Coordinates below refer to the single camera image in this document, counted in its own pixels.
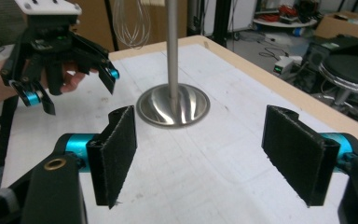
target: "finger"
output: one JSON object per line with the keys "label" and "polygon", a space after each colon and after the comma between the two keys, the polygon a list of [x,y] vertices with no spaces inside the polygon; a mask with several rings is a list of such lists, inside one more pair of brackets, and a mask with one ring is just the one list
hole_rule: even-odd
{"label": "finger", "polygon": [[91,73],[98,73],[98,69],[95,69],[95,68],[91,68],[89,71],[90,71]]}
{"label": "finger", "polygon": [[67,62],[62,64],[62,73],[65,74],[67,71],[77,71],[77,63]]}
{"label": "finger", "polygon": [[83,73],[75,73],[73,76],[66,74],[64,78],[64,84],[61,87],[61,92],[74,91],[84,77],[85,74]]}
{"label": "finger", "polygon": [[43,88],[48,88],[48,77],[46,76],[46,70],[43,69],[42,75],[40,77],[40,84],[43,86]]}

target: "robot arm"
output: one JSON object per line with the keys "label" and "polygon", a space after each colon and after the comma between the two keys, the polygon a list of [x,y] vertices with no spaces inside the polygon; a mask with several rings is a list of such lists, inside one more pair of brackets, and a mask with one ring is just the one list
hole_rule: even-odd
{"label": "robot arm", "polygon": [[112,208],[136,148],[133,106],[111,112],[101,133],[62,135],[49,156],[0,189],[0,223],[87,223],[78,173],[91,173],[97,205]]}
{"label": "robot arm", "polygon": [[294,111],[267,107],[262,148],[307,206],[321,206],[334,170],[350,178],[338,208],[341,223],[358,223],[358,140],[316,133]]}
{"label": "robot arm", "polygon": [[40,78],[46,69],[49,92],[62,94],[65,62],[77,63],[79,72],[85,74],[91,68],[97,69],[101,81],[113,93],[119,73],[109,61],[108,50],[69,30],[81,14],[79,5],[63,0],[16,0],[16,3],[26,14],[28,27],[19,36],[0,74],[5,85],[12,86],[27,106],[42,103],[46,113],[55,115],[54,104]]}

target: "shelf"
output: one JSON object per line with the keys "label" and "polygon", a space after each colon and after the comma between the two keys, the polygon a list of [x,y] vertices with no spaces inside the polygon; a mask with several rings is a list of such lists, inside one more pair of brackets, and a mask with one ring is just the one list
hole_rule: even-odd
{"label": "shelf", "polygon": [[292,24],[286,24],[279,21],[261,21],[258,19],[254,19],[254,23],[267,25],[267,26],[274,26],[274,27],[282,27],[282,28],[297,28],[297,27],[307,27],[316,24],[316,20],[311,20],[306,23],[301,22],[293,22]]}

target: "chair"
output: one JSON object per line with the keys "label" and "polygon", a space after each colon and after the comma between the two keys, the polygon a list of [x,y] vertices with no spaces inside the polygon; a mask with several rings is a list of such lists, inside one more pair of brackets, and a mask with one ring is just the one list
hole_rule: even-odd
{"label": "chair", "polygon": [[338,111],[345,112],[345,107],[349,107],[358,115],[358,110],[347,102],[352,93],[358,93],[358,56],[328,56],[321,63],[319,71],[326,80],[339,87],[335,97],[323,95],[323,98],[332,100],[331,106]]}

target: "white table surface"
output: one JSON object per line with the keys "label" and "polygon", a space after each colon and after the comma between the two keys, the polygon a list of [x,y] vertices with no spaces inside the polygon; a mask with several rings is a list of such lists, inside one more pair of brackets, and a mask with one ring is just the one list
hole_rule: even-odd
{"label": "white table surface", "polygon": [[[121,78],[114,95],[97,76],[52,97],[57,116],[19,106],[3,187],[52,151],[64,133],[99,133],[107,114],[135,105],[142,92],[167,83],[166,52],[114,61]],[[295,110],[317,132],[333,132],[301,108],[201,45],[179,48],[179,81],[203,90],[209,114],[182,129],[161,129],[136,115],[138,148],[119,204],[95,205],[90,174],[80,174],[89,223],[338,223],[348,178],[333,174],[323,207],[308,208],[261,147],[267,105]]]}

